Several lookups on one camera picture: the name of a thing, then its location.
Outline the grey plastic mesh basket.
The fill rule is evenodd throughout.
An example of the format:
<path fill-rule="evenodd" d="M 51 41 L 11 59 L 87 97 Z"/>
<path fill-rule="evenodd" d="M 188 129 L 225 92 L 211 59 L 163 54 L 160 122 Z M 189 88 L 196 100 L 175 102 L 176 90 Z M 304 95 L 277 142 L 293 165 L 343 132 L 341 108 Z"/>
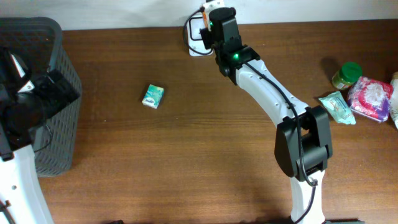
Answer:
<path fill-rule="evenodd" d="M 15 50 L 21 63 L 31 70 L 32 90 L 38 79 L 60 71 L 80 97 L 40 125 L 34 139 L 35 167 L 39 177 L 55 177 L 72 165 L 80 112 L 81 80 L 62 44 L 62 29 L 47 17 L 1 19 L 1 46 Z"/>

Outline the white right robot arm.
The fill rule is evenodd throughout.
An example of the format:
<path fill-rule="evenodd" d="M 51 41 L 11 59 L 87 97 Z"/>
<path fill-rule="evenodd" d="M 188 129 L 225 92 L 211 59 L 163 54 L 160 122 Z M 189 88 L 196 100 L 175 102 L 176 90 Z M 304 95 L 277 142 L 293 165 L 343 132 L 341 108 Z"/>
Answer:
<path fill-rule="evenodd" d="M 200 11 L 201 38 L 206 49 L 214 50 L 220 72 L 254 98 L 276 127 L 275 159 L 292 188 L 290 222 L 326 223 L 322 181 L 333 155 L 327 112 L 291 94 L 243 44 L 235 8 L 209 4 Z"/>

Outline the red purple snack packet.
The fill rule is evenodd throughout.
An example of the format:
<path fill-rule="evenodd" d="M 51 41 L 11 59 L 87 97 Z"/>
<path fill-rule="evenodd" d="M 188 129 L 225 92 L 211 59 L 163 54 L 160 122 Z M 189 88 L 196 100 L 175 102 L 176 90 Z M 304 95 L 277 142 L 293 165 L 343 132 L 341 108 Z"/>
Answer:
<path fill-rule="evenodd" d="M 355 113 L 382 123 L 388 120 L 392 93 L 391 84 L 360 77 L 349 89 L 348 106 Z"/>

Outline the teal tissue pack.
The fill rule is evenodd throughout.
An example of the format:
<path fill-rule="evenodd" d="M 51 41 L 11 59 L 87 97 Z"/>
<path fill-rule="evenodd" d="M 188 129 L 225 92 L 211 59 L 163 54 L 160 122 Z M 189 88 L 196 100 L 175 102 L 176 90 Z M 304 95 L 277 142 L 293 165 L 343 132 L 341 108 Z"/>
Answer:
<path fill-rule="evenodd" d="M 142 104 L 145 106 L 149 106 L 153 109 L 157 109 L 164 95 L 164 92 L 165 91 L 162 87 L 150 84 L 144 95 Z"/>

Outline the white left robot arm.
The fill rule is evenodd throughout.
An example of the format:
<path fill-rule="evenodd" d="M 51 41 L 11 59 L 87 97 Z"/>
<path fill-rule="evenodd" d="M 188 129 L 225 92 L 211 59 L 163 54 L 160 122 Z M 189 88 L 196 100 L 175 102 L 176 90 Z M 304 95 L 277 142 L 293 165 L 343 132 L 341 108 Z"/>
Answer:
<path fill-rule="evenodd" d="M 30 80 L 14 54 L 1 49 L 1 223 L 53 223 L 35 171 L 30 130 L 79 99 L 59 80 L 23 91 Z"/>

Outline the orange tissue pack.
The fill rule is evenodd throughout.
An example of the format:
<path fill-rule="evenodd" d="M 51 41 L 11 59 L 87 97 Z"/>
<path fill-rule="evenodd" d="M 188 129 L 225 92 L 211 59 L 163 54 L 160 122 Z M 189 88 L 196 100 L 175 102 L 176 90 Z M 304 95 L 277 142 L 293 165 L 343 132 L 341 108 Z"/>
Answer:
<path fill-rule="evenodd" d="M 205 28 L 209 30 L 210 29 L 210 22 L 209 22 L 207 13 L 205 11 L 203 11 L 202 12 L 202 16 L 203 16 L 203 22 L 204 22 Z"/>

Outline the teal wipes packet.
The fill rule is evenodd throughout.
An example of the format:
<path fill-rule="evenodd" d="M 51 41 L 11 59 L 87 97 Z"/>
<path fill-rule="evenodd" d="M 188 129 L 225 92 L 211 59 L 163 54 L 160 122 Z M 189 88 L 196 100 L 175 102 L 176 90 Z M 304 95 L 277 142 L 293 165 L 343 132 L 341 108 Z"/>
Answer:
<path fill-rule="evenodd" d="M 319 98 L 319 100 L 337 123 L 356 124 L 354 114 L 340 91 L 330 93 L 323 98 Z"/>

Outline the white bamboo print tube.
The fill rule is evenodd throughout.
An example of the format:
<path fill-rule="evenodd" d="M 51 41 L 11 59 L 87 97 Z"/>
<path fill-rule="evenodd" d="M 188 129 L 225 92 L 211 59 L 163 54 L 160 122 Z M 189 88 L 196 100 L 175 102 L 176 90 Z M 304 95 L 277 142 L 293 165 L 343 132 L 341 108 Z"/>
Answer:
<path fill-rule="evenodd" d="M 393 73 L 392 75 L 392 80 L 391 80 L 391 86 L 393 87 L 393 92 L 391 95 L 391 99 L 390 99 L 390 104 L 391 104 L 391 108 L 390 108 L 390 116 L 392 118 L 392 121 L 395 125 L 396 128 L 398 128 L 398 120 L 397 120 L 397 94 L 398 94 L 398 86 L 397 86 L 397 72 Z"/>

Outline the white barcode scanner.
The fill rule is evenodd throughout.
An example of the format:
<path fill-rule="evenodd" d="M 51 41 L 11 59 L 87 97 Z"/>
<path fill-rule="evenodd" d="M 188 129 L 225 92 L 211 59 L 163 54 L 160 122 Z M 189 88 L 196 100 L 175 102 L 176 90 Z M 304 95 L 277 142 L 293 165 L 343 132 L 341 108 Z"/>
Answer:
<path fill-rule="evenodd" d="M 205 28 L 203 22 L 203 16 L 200 14 L 195 14 L 188 20 L 187 23 L 187 40 L 189 46 L 195 50 L 189 49 L 189 54 L 192 57 L 201 57 L 206 55 L 211 55 L 213 51 L 207 50 L 204 46 L 200 30 Z"/>

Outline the green lid jar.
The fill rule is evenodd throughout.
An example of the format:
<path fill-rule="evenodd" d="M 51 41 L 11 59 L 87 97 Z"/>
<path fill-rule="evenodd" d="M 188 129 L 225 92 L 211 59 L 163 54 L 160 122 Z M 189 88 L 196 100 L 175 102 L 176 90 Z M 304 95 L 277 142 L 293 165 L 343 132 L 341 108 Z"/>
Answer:
<path fill-rule="evenodd" d="M 358 63 L 346 62 L 334 74 L 331 83 L 335 88 L 345 90 L 356 83 L 362 75 L 363 70 Z"/>

